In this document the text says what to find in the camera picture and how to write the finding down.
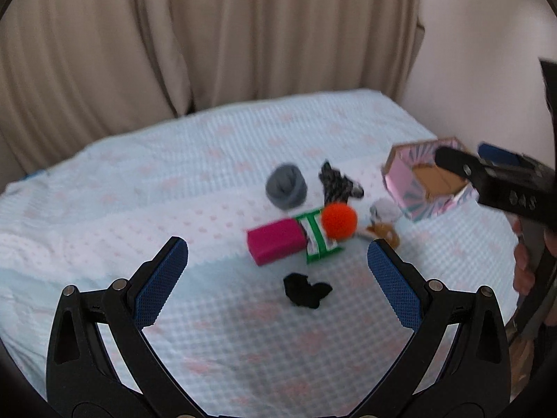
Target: orange pom pom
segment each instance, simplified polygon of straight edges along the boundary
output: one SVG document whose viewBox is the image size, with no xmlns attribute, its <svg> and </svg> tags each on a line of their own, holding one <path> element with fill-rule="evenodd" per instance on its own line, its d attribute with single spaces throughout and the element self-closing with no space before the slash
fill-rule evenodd
<svg viewBox="0 0 557 418">
<path fill-rule="evenodd" d="M 348 204 L 330 203 L 321 211 L 321 225 L 330 239 L 345 240 L 356 232 L 358 214 Z"/>
</svg>

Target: blue gripper pad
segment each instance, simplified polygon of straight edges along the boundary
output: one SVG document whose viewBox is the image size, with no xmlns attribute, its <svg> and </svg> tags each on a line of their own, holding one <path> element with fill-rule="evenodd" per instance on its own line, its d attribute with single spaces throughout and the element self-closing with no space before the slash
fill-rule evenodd
<svg viewBox="0 0 557 418">
<path fill-rule="evenodd" d="M 141 329 L 153 325 L 167 298 L 188 264 L 188 245 L 180 238 L 155 266 L 150 278 L 135 298 L 134 322 Z"/>
<path fill-rule="evenodd" d="M 480 146 L 478 146 L 478 155 L 498 165 L 521 166 L 520 157 L 517 154 L 491 144 L 481 143 Z"/>
<path fill-rule="evenodd" d="M 386 242 L 380 240 L 369 244 L 369 270 L 381 286 L 402 326 L 411 328 L 416 332 L 422 323 L 422 303 L 400 272 L 399 267 L 410 266 L 412 269 L 415 268 L 410 264 L 403 263 L 394 250 L 387 247 Z"/>
</svg>

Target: green and white package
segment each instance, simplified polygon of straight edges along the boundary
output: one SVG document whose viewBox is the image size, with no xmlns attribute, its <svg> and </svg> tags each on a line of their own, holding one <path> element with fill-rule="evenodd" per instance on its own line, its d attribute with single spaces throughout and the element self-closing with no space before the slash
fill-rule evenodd
<svg viewBox="0 0 557 418">
<path fill-rule="evenodd" d="M 323 208 L 319 208 L 294 217 L 302 225 L 307 235 L 308 264 L 342 250 L 336 241 L 325 234 L 321 225 L 322 210 Z"/>
</svg>

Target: finger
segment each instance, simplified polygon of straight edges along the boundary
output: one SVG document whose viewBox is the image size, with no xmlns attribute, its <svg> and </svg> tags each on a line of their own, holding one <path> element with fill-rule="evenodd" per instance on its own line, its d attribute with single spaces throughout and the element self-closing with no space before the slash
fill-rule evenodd
<svg viewBox="0 0 557 418">
<path fill-rule="evenodd" d="M 552 231 L 545 231 L 545 245 L 553 256 L 557 256 L 557 234 Z"/>
<path fill-rule="evenodd" d="M 555 310 L 555 307 L 551 309 L 545 318 L 544 324 L 547 326 L 557 326 L 557 310 Z"/>
<path fill-rule="evenodd" d="M 518 218 L 512 224 L 512 231 L 516 235 L 521 235 L 522 234 L 522 223 L 520 223 L 520 220 Z"/>
<path fill-rule="evenodd" d="M 528 295 L 534 287 L 534 283 L 536 282 L 536 277 L 534 273 L 529 270 L 520 270 L 518 268 L 515 269 L 515 278 L 512 282 L 512 287 L 516 292 L 520 295 Z"/>
<path fill-rule="evenodd" d="M 530 257 L 528 256 L 528 249 L 526 245 L 523 243 L 519 243 L 515 247 L 514 251 L 516 267 L 520 270 L 526 270 L 528 268 L 528 262 L 530 261 Z"/>
</svg>

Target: curtain fold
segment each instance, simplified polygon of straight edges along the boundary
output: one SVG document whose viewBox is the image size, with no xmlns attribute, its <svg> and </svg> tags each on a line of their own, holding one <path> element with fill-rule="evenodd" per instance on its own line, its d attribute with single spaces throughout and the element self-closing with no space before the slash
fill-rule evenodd
<svg viewBox="0 0 557 418">
<path fill-rule="evenodd" d="M 0 194 L 8 183 L 21 179 L 24 175 L 25 171 L 0 133 Z"/>
<path fill-rule="evenodd" d="M 367 87 L 402 97 L 419 0 L 172 0 L 196 110 Z"/>
<path fill-rule="evenodd" d="M 27 172 L 190 106 L 169 0 L 13 0 L 0 46 L 0 131 Z"/>
</svg>

